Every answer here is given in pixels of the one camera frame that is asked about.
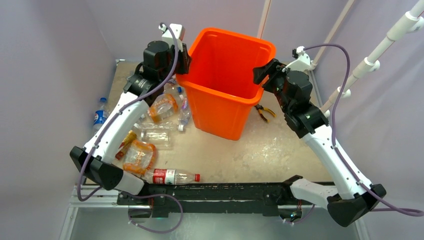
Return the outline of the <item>orange plastic bin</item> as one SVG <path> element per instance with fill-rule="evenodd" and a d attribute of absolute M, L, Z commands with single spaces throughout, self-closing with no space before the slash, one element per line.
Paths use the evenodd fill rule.
<path fill-rule="evenodd" d="M 273 43 L 229 30 L 208 27 L 193 42 L 188 74 L 176 80 L 185 91 L 194 125 L 206 133 L 237 141 L 263 89 L 253 69 L 276 55 Z"/>

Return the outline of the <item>large clear plastic bottle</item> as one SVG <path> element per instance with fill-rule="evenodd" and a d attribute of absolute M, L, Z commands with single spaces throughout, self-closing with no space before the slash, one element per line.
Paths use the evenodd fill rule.
<path fill-rule="evenodd" d="M 186 126 L 180 123 L 168 121 L 162 123 L 139 122 L 133 125 L 138 133 L 138 140 L 153 144 L 158 150 L 170 150 L 173 148 L 173 136 L 186 131 Z"/>

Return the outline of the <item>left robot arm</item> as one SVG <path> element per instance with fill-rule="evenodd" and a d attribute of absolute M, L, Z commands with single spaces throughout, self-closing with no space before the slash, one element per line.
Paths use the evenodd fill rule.
<path fill-rule="evenodd" d="M 147 182 L 113 165 L 120 145 L 139 117 L 163 93 L 164 85 L 174 74 L 189 72 L 191 57 L 185 43 L 152 41 L 143 52 L 143 61 L 123 88 L 118 103 L 98 132 L 83 146 L 74 146 L 70 157 L 83 177 L 105 190 L 129 194 L 138 205 L 146 203 Z"/>

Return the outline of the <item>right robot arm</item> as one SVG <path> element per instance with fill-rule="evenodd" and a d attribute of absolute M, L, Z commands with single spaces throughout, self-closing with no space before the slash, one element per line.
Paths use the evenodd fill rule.
<path fill-rule="evenodd" d="M 386 195 L 373 184 L 332 140 L 328 119 L 311 101 L 313 86 L 303 71 L 286 69 L 277 59 L 253 68 L 253 83 L 274 94 L 289 128 L 312 149 L 330 174 L 334 186 L 294 176 L 286 180 L 280 196 L 288 204 L 305 200 L 324 208 L 340 226 L 347 227 L 373 210 Z"/>

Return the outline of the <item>red label cola bottle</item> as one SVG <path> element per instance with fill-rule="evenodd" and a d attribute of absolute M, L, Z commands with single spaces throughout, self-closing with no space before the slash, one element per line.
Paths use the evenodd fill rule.
<path fill-rule="evenodd" d="M 155 168 L 147 171 L 142 178 L 150 184 L 186 185 L 190 183 L 199 183 L 201 175 L 180 169 Z"/>

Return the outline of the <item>orange label clear bottle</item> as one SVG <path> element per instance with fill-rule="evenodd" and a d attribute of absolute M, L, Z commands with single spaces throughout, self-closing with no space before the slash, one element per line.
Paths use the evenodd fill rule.
<path fill-rule="evenodd" d="M 147 113 L 154 123 L 160 123 L 179 111 L 181 98 L 170 93 L 159 95 L 153 102 Z"/>

